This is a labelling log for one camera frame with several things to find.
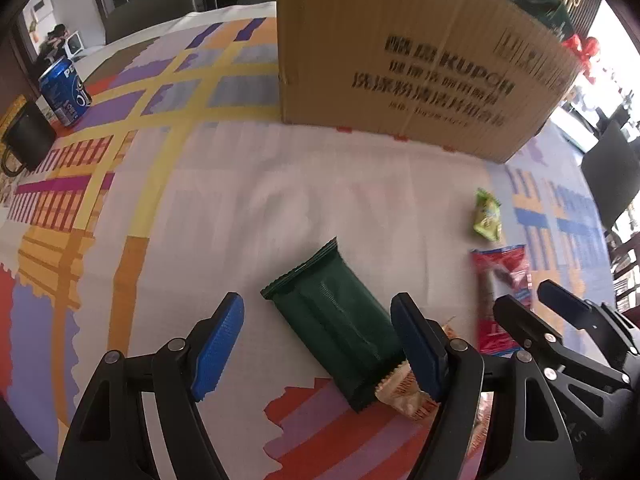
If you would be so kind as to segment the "blue Pepsi can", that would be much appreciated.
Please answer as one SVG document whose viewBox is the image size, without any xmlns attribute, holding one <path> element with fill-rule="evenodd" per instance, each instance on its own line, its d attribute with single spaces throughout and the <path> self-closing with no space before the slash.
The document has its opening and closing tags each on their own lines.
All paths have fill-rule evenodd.
<svg viewBox="0 0 640 480">
<path fill-rule="evenodd" d="M 68 58 L 59 58 L 39 77 L 39 89 L 64 127 L 84 116 L 92 104 L 77 70 Z"/>
</svg>

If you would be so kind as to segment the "grey chair far left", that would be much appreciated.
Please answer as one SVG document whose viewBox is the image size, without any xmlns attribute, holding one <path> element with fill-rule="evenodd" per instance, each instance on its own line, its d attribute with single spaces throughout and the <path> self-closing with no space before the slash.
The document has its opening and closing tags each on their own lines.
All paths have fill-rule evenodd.
<svg viewBox="0 0 640 480">
<path fill-rule="evenodd" d="M 134 32 L 178 20 L 195 11 L 195 0 L 130 0 L 107 15 L 105 42 L 111 44 Z"/>
</svg>

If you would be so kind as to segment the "green knitted bag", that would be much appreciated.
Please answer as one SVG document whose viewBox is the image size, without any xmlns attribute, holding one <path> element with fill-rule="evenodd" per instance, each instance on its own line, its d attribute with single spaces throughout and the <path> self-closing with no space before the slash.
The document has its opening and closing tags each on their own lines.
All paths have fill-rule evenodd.
<svg viewBox="0 0 640 480">
<path fill-rule="evenodd" d="M 546 26 L 561 42 L 575 35 L 567 7 L 561 0 L 514 0 L 524 12 Z"/>
</svg>

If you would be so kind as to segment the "colourful patterned tablecloth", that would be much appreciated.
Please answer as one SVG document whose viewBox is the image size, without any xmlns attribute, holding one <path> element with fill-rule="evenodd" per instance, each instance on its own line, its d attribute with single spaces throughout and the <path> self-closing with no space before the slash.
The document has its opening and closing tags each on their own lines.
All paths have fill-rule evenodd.
<svg viewBox="0 0 640 480">
<path fill-rule="evenodd" d="M 548 125 L 506 165 L 280 121 L 273 3 L 191 13 L 79 63 L 93 106 L 1 211 L 1 391 L 49 468 L 105 352 L 182 337 L 226 292 L 242 332 L 198 409 L 233 479 L 402 479 L 426 428 L 354 412 L 262 298 L 337 240 L 380 304 L 408 292 L 475 336 L 479 188 L 535 281 L 614 285 L 574 148 Z"/>
</svg>

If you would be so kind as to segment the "yellow woven mat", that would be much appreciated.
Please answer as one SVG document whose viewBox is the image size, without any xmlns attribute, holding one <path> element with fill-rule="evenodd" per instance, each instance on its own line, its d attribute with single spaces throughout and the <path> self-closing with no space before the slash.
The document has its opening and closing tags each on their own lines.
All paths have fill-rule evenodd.
<svg viewBox="0 0 640 480">
<path fill-rule="evenodd" d="M 24 94 L 19 94 L 17 98 L 11 103 L 9 108 L 3 114 L 0 119 L 0 138 L 4 136 L 4 134 L 11 127 L 12 122 L 15 118 L 17 118 L 18 114 L 21 113 L 24 106 L 27 104 L 27 99 Z"/>
</svg>

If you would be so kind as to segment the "dark green snack packet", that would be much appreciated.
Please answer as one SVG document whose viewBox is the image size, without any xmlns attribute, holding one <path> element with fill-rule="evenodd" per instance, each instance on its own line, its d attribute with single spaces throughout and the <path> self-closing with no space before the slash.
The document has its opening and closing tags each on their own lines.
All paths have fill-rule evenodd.
<svg viewBox="0 0 640 480">
<path fill-rule="evenodd" d="M 375 401 L 378 384 L 405 359 L 390 315 L 347 265 L 336 238 L 260 294 L 357 413 Z"/>
</svg>

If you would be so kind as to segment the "gold orange snack packet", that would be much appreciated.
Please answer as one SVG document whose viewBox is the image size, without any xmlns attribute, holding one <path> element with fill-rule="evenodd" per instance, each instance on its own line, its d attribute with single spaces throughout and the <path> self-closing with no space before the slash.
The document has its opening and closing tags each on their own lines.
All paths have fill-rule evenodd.
<svg viewBox="0 0 640 480">
<path fill-rule="evenodd" d="M 431 426 L 439 407 L 439 404 L 420 388 L 408 360 L 398 364 L 378 383 L 375 397 L 405 418 L 424 426 Z"/>
</svg>

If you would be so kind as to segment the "red snack bar packet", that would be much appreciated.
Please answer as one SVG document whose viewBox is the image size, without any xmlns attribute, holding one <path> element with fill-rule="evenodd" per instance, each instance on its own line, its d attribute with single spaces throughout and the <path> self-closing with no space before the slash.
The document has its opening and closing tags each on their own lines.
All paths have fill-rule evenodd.
<svg viewBox="0 0 640 480">
<path fill-rule="evenodd" d="M 524 307 L 532 306 L 532 278 L 524 244 L 471 252 L 477 278 L 477 348 L 490 356 L 507 356 L 518 344 L 498 324 L 494 303 L 513 296 Z"/>
</svg>

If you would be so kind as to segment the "small green snack packet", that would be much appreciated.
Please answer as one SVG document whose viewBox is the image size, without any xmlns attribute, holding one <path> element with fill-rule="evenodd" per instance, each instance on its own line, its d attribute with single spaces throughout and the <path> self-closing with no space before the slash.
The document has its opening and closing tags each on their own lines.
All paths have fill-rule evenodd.
<svg viewBox="0 0 640 480">
<path fill-rule="evenodd" d="M 491 193 L 484 188 L 477 189 L 473 230 L 490 242 L 498 242 L 501 237 L 500 206 L 500 202 Z"/>
</svg>

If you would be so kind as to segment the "cardboard box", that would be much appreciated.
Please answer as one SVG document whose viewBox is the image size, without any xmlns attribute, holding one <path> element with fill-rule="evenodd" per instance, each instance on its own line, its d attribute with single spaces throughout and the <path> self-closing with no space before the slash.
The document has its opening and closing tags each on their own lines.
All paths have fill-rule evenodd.
<svg viewBox="0 0 640 480">
<path fill-rule="evenodd" d="M 277 0 L 288 124 L 402 136 L 505 162 L 582 69 L 509 0 Z"/>
</svg>

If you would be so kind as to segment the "person sitting in background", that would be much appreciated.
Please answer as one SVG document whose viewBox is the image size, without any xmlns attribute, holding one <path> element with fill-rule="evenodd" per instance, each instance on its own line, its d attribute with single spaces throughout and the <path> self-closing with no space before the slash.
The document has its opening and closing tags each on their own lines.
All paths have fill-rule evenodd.
<svg viewBox="0 0 640 480">
<path fill-rule="evenodd" d="M 67 27 L 64 24 L 55 25 L 39 48 L 38 61 L 51 64 L 60 58 L 64 54 L 67 37 Z"/>
</svg>

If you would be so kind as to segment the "red bow decoration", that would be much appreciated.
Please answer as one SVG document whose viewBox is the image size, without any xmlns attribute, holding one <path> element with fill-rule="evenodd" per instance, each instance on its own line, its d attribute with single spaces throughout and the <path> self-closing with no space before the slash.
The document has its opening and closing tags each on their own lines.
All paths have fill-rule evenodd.
<svg viewBox="0 0 640 480">
<path fill-rule="evenodd" d="M 565 39 L 562 45 L 576 55 L 582 66 L 582 74 L 590 84 L 594 84 L 596 78 L 591 73 L 591 59 L 600 52 L 600 44 L 597 38 L 587 37 L 585 40 L 581 40 L 577 34 L 574 34 Z"/>
</svg>

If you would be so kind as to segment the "dark chair at right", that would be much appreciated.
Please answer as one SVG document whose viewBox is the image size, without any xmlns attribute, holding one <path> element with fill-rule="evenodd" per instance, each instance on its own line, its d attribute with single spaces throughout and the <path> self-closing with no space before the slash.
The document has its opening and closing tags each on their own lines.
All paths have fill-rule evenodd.
<svg viewBox="0 0 640 480">
<path fill-rule="evenodd" d="M 612 120 L 580 164 L 603 229 L 610 230 L 639 193 L 639 157 Z"/>
</svg>

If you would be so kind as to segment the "black mug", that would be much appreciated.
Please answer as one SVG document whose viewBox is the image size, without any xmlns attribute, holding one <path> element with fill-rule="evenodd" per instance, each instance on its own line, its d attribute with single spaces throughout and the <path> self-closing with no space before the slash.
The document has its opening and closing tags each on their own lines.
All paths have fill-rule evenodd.
<svg viewBox="0 0 640 480">
<path fill-rule="evenodd" d="M 35 102 L 27 101 L 9 122 L 1 141 L 6 151 L 1 170 L 10 178 L 24 170 L 34 172 L 46 159 L 56 140 L 56 132 Z"/>
</svg>

